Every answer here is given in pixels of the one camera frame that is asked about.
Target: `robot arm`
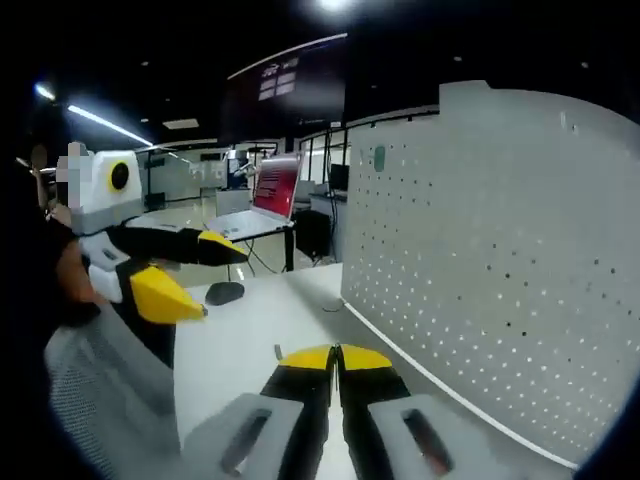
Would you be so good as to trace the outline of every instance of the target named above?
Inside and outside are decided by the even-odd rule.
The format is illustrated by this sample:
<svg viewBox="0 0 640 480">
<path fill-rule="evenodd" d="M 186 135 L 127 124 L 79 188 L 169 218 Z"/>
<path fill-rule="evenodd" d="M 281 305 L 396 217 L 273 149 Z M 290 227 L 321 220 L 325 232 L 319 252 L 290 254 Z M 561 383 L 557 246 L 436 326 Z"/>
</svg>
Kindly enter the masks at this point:
<svg viewBox="0 0 640 480">
<path fill-rule="evenodd" d="M 71 228 L 89 259 L 94 289 L 113 303 L 130 305 L 148 322 L 203 318 L 204 306 L 152 259 L 219 266 L 246 262 L 246 254 L 217 233 L 141 217 L 142 187 L 134 152 L 83 155 L 71 144 L 69 154 L 68 169 L 61 173 L 69 183 Z"/>
</svg>

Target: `person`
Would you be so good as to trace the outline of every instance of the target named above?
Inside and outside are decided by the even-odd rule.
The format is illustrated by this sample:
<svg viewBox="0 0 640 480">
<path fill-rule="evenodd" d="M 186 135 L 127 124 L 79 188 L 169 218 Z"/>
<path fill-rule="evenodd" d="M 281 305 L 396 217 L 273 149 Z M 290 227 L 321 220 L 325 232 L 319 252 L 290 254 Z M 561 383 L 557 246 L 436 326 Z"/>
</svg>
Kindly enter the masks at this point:
<svg viewBox="0 0 640 480">
<path fill-rule="evenodd" d="M 38 192 L 38 205 L 41 210 L 46 210 L 48 207 L 48 195 L 45 188 L 44 180 L 42 178 L 42 170 L 47 166 L 47 149 L 41 143 L 36 145 L 31 150 L 31 173 L 36 179 L 36 188 Z"/>
<path fill-rule="evenodd" d="M 19 139 L 28 128 L 33 111 L 30 84 L 14 89 L 20 99 L 14 110 L 13 129 L 8 132 L 8 155 L 2 159 L 5 238 L 8 265 L 3 332 L 5 357 L 5 422 L 9 439 L 9 462 L 19 462 L 20 476 L 64 474 L 67 478 L 99 478 L 95 469 L 62 429 L 49 407 L 49 377 L 44 348 L 60 325 L 88 321 L 103 299 L 94 291 L 84 269 L 79 245 L 71 230 L 55 219 L 47 221 L 38 200 L 37 181 L 28 168 L 16 161 Z M 57 138 L 46 145 L 58 155 Z"/>
</svg>

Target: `office floor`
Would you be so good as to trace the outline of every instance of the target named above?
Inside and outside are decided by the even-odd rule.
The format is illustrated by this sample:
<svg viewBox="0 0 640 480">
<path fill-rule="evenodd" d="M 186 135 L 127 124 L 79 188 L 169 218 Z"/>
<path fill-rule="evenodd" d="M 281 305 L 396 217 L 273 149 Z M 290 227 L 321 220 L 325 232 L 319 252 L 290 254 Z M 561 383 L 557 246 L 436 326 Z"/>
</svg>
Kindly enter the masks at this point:
<svg viewBox="0 0 640 480">
<path fill-rule="evenodd" d="M 216 216 L 214 198 L 202 200 L 184 200 L 167 204 L 165 210 L 149 212 L 146 215 L 160 222 L 172 225 L 180 225 L 190 228 L 202 229 L 203 224 Z M 240 246 L 249 252 L 249 245 L 241 243 Z M 244 280 L 246 278 L 264 277 L 273 275 L 269 270 L 280 273 L 284 267 L 284 234 L 271 235 L 258 238 L 253 245 L 253 252 L 249 263 L 232 265 L 229 268 L 231 280 Z M 296 270 L 311 268 L 313 262 L 298 250 L 294 251 L 294 267 Z M 226 267 L 206 267 L 202 265 L 182 265 L 180 270 L 169 272 L 172 277 L 184 287 L 194 287 L 227 280 Z"/>
</svg>

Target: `desk surface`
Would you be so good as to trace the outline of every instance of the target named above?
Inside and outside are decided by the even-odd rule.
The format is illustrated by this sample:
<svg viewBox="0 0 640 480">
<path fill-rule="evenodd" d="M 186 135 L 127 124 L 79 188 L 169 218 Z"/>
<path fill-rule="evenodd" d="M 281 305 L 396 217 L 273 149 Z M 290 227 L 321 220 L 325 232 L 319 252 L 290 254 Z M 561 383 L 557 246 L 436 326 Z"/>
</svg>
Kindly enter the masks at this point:
<svg viewBox="0 0 640 480">
<path fill-rule="evenodd" d="M 174 388 L 183 445 L 198 424 L 237 396 L 262 390 L 278 364 L 276 344 L 283 355 L 288 355 L 306 347 L 336 343 L 331 326 L 344 317 L 322 308 L 336 310 L 342 305 L 341 278 L 339 264 L 249 279 L 243 282 L 243 298 L 220 307 L 208 306 L 204 322 L 178 326 Z M 196 301 L 204 302 L 207 288 L 189 291 Z M 350 315 L 346 308 L 339 313 Z M 355 480 L 342 436 L 337 396 L 329 419 L 329 439 L 316 478 Z"/>
<path fill-rule="evenodd" d="M 278 363 L 276 344 L 283 355 L 288 355 L 302 348 L 340 342 L 372 348 L 390 358 L 412 393 L 438 397 L 482 430 L 501 463 L 526 472 L 531 480 L 571 478 L 569 470 L 516 443 L 452 400 L 346 308 L 340 308 L 341 280 L 341 264 L 249 279 L 243 282 L 243 298 L 208 307 L 209 315 L 203 322 L 178 326 L 174 389 L 178 433 L 183 444 L 198 424 L 220 412 L 238 395 L 262 389 Z M 193 287 L 189 291 L 204 303 L 207 288 Z M 339 403 L 334 395 L 318 480 L 356 478 L 342 436 Z"/>
</svg>

